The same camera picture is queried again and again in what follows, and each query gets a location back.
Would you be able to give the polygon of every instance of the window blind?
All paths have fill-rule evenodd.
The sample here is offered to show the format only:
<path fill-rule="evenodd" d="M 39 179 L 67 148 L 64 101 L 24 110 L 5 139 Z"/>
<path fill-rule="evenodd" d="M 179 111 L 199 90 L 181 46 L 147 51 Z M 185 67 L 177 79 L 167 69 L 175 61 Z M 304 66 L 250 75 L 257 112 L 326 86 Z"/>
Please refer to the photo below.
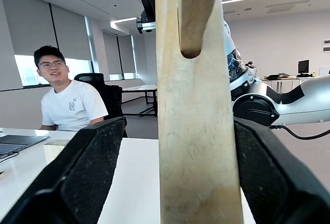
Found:
<path fill-rule="evenodd" d="M 52 5 L 59 48 L 65 58 L 92 60 L 85 17 Z"/>
<path fill-rule="evenodd" d="M 9 32 L 16 55 L 33 55 L 44 45 L 56 46 L 47 2 L 3 0 Z"/>
<path fill-rule="evenodd" d="M 108 60 L 109 74 L 122 74 L 117 37 L 103 32 L 104 46 Z"/>
<path fill-rule="evenodd" d="M 135 73 L 131 36 L 118 37 L 120 57 L 124 73 Z"/>

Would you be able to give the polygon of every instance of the window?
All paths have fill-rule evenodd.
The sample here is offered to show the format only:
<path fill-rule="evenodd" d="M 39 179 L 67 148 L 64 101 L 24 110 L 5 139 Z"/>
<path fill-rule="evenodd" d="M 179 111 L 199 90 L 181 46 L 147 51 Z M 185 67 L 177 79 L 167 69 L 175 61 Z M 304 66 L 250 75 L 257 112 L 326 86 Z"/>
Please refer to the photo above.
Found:
<path fill-rule="evenodd" d="M 137 78 L 137 77 L 136 77 L 136 73 L 124 73 L 124 78 L 133 79 L 133 78 Z"/>
<path fill-rule="evenodd" d="M 35 60 L 33 56 L 15 55 L 15 60 L 23 86 L 33 86 L 38 84 L 48 84 L 48 82 L 40 77 L 37 73 Z M 65 59 L 67 66 L 70 68 L 69 79 L 73 79 L 80 73 L 91 73 L 92 65 L 88 60 Z"/>
<path fill-rule="evenodd" d="M 111 81 L 120 81 L 123 79 L 123 76 L 121 74 L 110 74 L 109 78 Z"/>

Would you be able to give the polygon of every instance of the table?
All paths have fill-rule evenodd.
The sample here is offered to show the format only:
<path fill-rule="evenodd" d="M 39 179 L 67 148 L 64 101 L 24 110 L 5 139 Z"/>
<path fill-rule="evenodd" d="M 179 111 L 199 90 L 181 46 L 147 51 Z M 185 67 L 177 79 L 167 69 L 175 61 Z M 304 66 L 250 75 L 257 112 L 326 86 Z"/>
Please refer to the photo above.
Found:
<path fill-rule="evenodd" d="M 146 105 L 152 104 L 152 107 L 149 107 L 139 113 L 126 113 L 124 116 L 154 116 L 157 117 L 158 115 L 158 109 L 157 109 L 157 85 L 142 85 L 142 86 L 133 86 L 133 87 L 128 87 L 123 89 L 123 93 L 128 93 L 128 92 L 144 92 L 145 96 L 145 103 Z M 152 92 L 153 94 L 153 101 L 149 102 L 148 101 L 148 92 Z M 155 113 L 154 114 L 148 114 L 146 112 L 153 110 Z"/>
<path fill-rule="evenodd" d="M 50 136 L 0 163 L 0 220 L 46 166 L 43 143 L 75 132 L 0 129 L 5 134 Z M 245 224 L 255 224 L 242 194 Z M 98 224 L 160 224 L 158 140 L 123 138 L 111 189 Z"/>
<path fill-rule="evenodd" d="M 273 80 L 269 80 L 269 79 L 262 79 L 263 82 L 270 82 L 271 83 L 271 87 L 273 82 L 276 82 L 276 92 L 277 93 L 282 93 L 282 87 L 283 87 L 283 82 L 285 81 L 292 81 L 291 83 L 291 90 L 293 89 L 293 83 L 294 81 L 299 81 L 298 85 L 300 85 L 301 83 L 310 80 L 310 79 L 314 79 L 317 78 L 316 77 L 297 77 L 297 76 L 289 76 L 289 77 L 285 77 L 285 78 L 278 78 L 278 79 L 273 79 Z"/>

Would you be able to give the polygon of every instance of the wooden handle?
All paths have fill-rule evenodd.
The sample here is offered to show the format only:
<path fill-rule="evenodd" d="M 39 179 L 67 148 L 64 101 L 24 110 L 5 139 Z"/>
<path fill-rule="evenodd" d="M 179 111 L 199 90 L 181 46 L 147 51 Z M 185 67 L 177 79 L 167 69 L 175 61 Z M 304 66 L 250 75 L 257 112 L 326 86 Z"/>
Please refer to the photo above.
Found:
<path fill-rule="evenodd" d="M 198 56 L 215 0 L 181 0 L 179 6 L 180 47 L 186 58 Z"/>
<path fill-rule="evenodd" d="M 241 224 L 221 0 L 209 17 L 197 18 L 205 28 L 184 21 L 181 3 L 156 0 L 161 223 Z M 193 18 L 204 9 L 198 3 L 190 5 Z M 187 27 L 180 37 L 179 26 Z M 183 46 L 200 54 L 187 59 Z"/>

